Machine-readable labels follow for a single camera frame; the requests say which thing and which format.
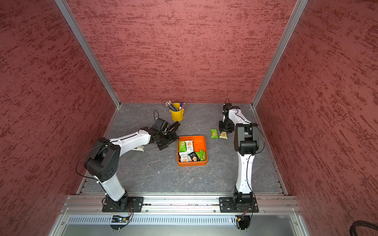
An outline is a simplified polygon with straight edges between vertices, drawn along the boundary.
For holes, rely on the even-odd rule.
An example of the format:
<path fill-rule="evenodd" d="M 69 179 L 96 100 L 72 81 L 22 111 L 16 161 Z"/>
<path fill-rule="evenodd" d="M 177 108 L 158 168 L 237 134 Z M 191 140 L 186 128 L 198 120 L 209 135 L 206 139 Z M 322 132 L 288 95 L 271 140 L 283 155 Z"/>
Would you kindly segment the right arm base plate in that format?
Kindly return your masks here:
<path fill-rule="evenodd" d="M 220 197 L 219 198 L 220 212 L 240 212 L 243 213 L 258 213 L 259 208 L 257 199 L 253 196 L 239 197 Z"/>

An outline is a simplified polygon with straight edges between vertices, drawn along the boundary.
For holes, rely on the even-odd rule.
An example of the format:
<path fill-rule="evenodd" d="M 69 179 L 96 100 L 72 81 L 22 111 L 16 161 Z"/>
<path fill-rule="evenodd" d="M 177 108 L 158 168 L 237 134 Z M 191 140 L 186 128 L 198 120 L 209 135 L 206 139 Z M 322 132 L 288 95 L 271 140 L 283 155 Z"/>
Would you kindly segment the white object under left arm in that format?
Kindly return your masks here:
<path fill-rule="evenodd" d="M 136 148 L 133 148 L 134 151 L 141 151 L 141 152 L 144 152 L 145 151 L 145 146 L 138 146 Z"/>

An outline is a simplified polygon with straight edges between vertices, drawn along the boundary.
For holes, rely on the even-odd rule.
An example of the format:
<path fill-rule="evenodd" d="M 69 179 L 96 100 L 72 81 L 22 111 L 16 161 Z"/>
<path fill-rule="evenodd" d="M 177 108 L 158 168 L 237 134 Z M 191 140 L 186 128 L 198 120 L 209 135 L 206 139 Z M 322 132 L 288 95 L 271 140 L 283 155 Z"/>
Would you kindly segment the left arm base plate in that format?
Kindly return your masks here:
<path fill-rule="evenodd" d="M 105 196 L 102 200 L 102 212 L 141 212 L 143 197 L 122 197 L 119 201 L 114 201 Z"/>

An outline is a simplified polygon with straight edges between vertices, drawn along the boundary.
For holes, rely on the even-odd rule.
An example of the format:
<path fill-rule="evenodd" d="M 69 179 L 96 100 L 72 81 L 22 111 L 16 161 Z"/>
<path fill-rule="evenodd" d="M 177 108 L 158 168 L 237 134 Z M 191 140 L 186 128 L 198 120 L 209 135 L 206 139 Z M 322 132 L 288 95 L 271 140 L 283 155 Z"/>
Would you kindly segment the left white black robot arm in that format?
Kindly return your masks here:
<path fill-rule="evenodd" d="M 126 152 L 147 144 L 155 143 L 162 150 L 176 140 L 178 140 L 178 135 L 174 130 L 157 133 L 149 128 L 120 138 L 100 138 L 90 150 L 84 167 L 99 182 L 107 197 L 118 202 L 126 194 L 126 190 L 117 177 L 120 157 Z"/>

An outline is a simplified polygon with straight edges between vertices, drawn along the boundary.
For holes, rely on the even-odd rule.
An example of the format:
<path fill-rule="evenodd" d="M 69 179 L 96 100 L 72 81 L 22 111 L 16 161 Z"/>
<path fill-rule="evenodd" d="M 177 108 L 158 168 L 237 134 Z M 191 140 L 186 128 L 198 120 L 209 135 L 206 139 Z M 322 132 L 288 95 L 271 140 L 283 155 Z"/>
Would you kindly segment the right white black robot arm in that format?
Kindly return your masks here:
<path fill-rule="evenodd" d="M 238 177 L 233 194 L 237 204 L 253 204 L 251 187 L 252 165 L 259 150 L 259 128 L 242 114 L 240 107 L 231 103 L 223 105 L 223 119 L 219 122 L 221 133 L 234 134 L 234 149 L 238 155 Z"/>

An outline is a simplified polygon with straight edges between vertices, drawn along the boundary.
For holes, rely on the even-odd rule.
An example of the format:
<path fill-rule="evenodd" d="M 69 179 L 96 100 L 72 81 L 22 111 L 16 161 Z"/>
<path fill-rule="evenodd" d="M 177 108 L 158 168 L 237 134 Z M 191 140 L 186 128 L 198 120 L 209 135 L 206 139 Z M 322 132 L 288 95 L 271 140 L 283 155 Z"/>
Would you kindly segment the black cookie packet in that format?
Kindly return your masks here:
<path fill-rule="evenodd" d="M 192 162 L 197 162 L 197 161 L 200 161 L 201 159 L 198 157 L 197 153 L 196 152 L 191 152 L 188 154 L 189 158 L 190 158 L 190 161 Z"/>

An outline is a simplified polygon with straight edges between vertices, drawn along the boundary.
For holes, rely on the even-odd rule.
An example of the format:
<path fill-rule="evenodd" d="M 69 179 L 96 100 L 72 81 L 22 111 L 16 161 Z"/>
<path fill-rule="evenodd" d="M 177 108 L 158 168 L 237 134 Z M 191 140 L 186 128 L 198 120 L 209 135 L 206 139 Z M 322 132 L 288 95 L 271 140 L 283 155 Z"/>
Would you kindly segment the orange storage box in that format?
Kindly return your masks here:
<path fill-rule="evenodd" d="M 207 145 L 206 139 L 202 135 L 195 136 L 181 136 L 177 141 L 177 164 L 180 167 L 192 167 L 192 166 L 205 166 L 208 162 L 208 156 L 206 156 L 205 161 L 196 161 L 196 162 L 181 162 L 179 155 L 179 142 L 180 141 L 193 141 L 194 142 L 194 151 L 199 152 L 201 150 L 205 151 L 207 154 Z"/>

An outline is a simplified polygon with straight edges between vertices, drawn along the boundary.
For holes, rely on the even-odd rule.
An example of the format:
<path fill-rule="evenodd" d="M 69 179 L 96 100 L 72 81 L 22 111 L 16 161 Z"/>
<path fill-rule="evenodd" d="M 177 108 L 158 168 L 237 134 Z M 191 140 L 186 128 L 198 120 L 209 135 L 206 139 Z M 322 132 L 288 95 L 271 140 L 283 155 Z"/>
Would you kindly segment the cream cookie packet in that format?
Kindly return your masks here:
<path fill-rule="evenodd" d="M 228 137 L 227 137 L 227 132 L 226 132 L 226 131 L 222 131 L 222 132 L 220 133 L 220 135 L 219 135 L 219 138 L 221 138 L 221 139 L 228 139 Z"/>

